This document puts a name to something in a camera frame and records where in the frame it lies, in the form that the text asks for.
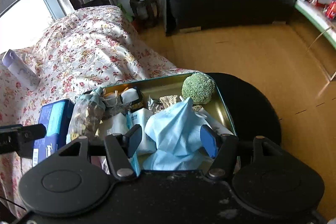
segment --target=black leather ottoman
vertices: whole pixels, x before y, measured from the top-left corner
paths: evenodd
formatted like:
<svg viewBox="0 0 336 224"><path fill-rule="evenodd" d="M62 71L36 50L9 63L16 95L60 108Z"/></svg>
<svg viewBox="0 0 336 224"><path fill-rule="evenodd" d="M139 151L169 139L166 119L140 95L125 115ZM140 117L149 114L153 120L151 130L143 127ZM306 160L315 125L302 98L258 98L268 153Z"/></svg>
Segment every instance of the black leather ottoman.
<svg viewBox="0 0 336 224"><path fill-rule="evenodd" d="M287 21L295 0L166 0L166 29Z"/></svg>

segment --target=blue tissue box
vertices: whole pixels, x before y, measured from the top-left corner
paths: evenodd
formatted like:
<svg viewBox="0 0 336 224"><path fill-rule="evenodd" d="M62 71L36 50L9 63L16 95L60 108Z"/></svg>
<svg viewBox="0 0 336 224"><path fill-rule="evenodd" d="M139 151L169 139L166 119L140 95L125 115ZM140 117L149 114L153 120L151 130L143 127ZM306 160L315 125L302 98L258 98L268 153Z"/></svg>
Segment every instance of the blue tissue box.
<svg viewBox="0 0 336 224"><path fill-rule="evenodd" d="M39 123L45 126L47 134L34 142L33 166L66 144L74 105L70 99L62 99L42 106Z"/></svg>

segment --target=floral bedspread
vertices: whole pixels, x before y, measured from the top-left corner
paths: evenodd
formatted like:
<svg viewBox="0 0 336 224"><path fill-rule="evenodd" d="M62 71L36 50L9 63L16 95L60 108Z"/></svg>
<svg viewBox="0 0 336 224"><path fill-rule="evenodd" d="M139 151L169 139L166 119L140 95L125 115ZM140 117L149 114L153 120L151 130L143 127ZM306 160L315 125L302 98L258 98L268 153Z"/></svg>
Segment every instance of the floral bedspread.
<svg viewBox="0 0 336 224"><path fill-rule="evenodd" d="M190 72L176 68L141 42L115 6L77 10L55 22L34 47L16 54L41 81L37 90L28 90L0 61L0 126L35 124L43 104L62 98L75 101L104 82L120 84ZM23 205L17 187L31 166L31 160L16 153L0 155L0 196ZM10 203L5 205L17 217L24 213Z"/></svg>

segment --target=wooden floor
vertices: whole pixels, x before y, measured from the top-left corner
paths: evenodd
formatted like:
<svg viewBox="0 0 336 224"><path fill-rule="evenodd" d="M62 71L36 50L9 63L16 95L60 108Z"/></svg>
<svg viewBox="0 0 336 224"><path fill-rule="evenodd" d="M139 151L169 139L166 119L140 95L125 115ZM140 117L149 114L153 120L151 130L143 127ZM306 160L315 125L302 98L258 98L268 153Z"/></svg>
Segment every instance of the wooden floor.
<svg viewBox="0 0 336 224"><path fill-rule="evenodd" d="M336 81L329 83L305 52L305 39L311 43L319 32L302 35L304 28L292 22L165 37L158 26L141 38L177 67L229 73L263 92L279 116L283 147L323 177L319 212L330 219L336 217Z"/></svg>

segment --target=green scrubber ball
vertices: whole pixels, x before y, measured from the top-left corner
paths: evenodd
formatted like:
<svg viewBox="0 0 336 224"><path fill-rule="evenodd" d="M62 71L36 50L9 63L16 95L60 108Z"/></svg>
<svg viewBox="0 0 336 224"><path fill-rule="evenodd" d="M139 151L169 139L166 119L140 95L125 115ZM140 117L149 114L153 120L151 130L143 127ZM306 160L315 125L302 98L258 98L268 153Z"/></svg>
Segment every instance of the green scrubber ball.
<svg viewBox="0 0 336 224"><path fill-rule="evenodd" d="M192 98L195 105L207 104L215 90L215 82L202 72L187 77L182 86L182 97Z"/></svg>

